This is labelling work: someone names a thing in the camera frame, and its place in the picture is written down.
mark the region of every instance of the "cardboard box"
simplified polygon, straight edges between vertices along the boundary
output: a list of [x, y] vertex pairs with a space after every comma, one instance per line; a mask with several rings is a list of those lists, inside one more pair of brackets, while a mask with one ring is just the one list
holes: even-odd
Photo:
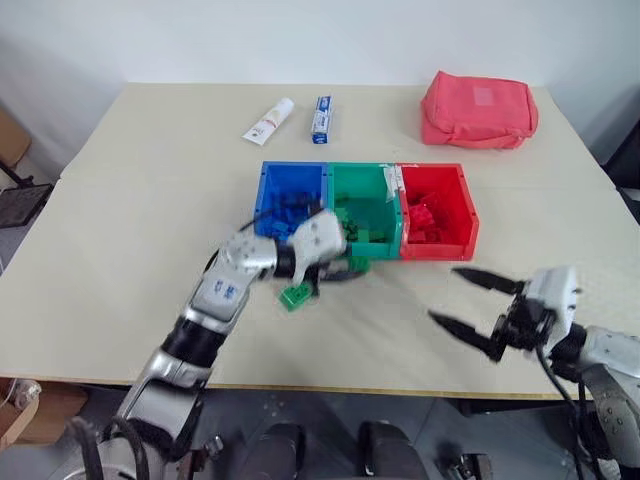
[[[0, 379], [2, 400], [10, 382], [10, 379]], [[55, 443], [64, 433], [65, 422], [77, 415], [87, 401], [86, 392], [76, 385], [40, 382], [40, 386], [40, 397], [23, 411], [19, 411], [11, 402], [0, 409], [0, 452], [14, 444]]]
[[31, 145], [31, 137], [18, 122], [0, 108], [0, 161], [15, 167]]

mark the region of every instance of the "green bin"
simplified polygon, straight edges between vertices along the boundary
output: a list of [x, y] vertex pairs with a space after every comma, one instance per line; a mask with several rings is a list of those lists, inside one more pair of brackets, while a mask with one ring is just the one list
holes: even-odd
[[351, 255], [370, 258], [399, 258], [402, 238], [402, 208], [397, 192], [387, 201], [387, 182], [380, 163], [330, 163], [329, 208], [339, 217], [346, 216], [362, 230], [360, 238], [368, 242], [349, 240]]

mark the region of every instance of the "robotic hand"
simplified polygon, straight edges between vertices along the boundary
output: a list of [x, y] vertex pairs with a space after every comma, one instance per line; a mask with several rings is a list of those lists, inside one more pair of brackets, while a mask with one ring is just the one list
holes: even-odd
[[323, 210], [302, 223], [286, 245], [256, 236], [233, 235], [198, 282], [174, 329], [147, 361], [122, 402], [106, 441], [97, 446], [76, 425], [83, 461], [65, 480], [162, 479], [165, 464], [190, 448], [218, 349], [233, 330], [253, 282], [269, 276], [302, 282], [307, 268], [345, 252], [336, 216]]
[[[453, 271], [471, 283], [515, 298], [507, 313], [498, 318], [490, 337], [450, 316], [429, 312], [432, 318], [494, 362], [501, 360], [507, 346], [535, 351], [574, 412], [571, 397], [554, 373], [569, 381], [584, 382], [596, 406], [600, 427], [596, 437], [604, 436], [623, 475], [640, 468], [640, 340], [573, 323], [580, 293], [574, 269], [539, 270], [528, 281], [513, 281], [472, 268]], [[552, 362], [550, 368], [546, 358]]]

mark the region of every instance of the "white tube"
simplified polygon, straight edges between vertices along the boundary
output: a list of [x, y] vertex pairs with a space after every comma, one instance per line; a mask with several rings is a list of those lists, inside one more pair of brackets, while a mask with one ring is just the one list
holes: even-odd
[[269, 110], [242, 138], [258, 145], [264, 145], [264, 142], [276, 131], [276, 128], [289, 116], [293, 106], [293, 100], [287, 97], [281, 98], [275, 107]]

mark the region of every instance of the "toothpaste tube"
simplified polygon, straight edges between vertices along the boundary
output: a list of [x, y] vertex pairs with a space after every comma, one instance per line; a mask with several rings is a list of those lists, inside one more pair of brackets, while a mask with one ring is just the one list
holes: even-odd
[[318, 97], [316, 111], [311, 123], [311, 140], [313, 143], [329, 143], [329, 127], [333, 114], [333, 99], [330, 95]]
[[253, 127], [245, 133], [242, 138], [246, 138], [250, 142], [264, 145], [264, 142], [271, 136], [276, 128], [289, 116], [293, 110], [293, 100], [290, 98], [281, 98], [275, 107], [269, 110]]

